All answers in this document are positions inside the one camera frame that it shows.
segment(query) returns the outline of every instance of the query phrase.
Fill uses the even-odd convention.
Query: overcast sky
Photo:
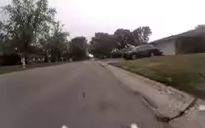
[[[0,0],[0,7],[9,0]],[[56,19],[74,36],[150,26],[156,40],[205,24],[205,0],[49,0]]]

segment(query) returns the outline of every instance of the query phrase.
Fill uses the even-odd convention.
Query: grass
[[[152,57],[113,65],[205,99],[205,54]]]
[[[16,72],[16,71],[23,71],[23,70],[28,70],[28,69],[38,68],[38,67],[59,65],[63,63],[64,62],[31,64],[31,65],[27,65],[25,69],[22,68],[22,65],[0,66],[0,74]]]

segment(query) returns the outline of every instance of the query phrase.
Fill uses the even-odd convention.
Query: road
[[[161,128],[152,111],[95,61],[0,76],[0,128]]]

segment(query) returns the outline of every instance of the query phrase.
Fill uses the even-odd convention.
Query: concrete curb
[[[106,62],[97,62],[129,89],[140,93],[143,102],[154,112],[156,117],[173,117],[194,100],[193,96],[175,88],[114,67]],[[205,101],[199,99],[195,106],[187,111],[186,115],[171,121],[169,124],[175,128],[205,128],[205,112],[198,110],[199,104],[205,104]]]

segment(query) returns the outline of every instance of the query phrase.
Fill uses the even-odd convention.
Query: parked car
[[[137,59],[141,57],[161,56],[163,53],[150,44],[137,46],[124,53],[125,59]]]

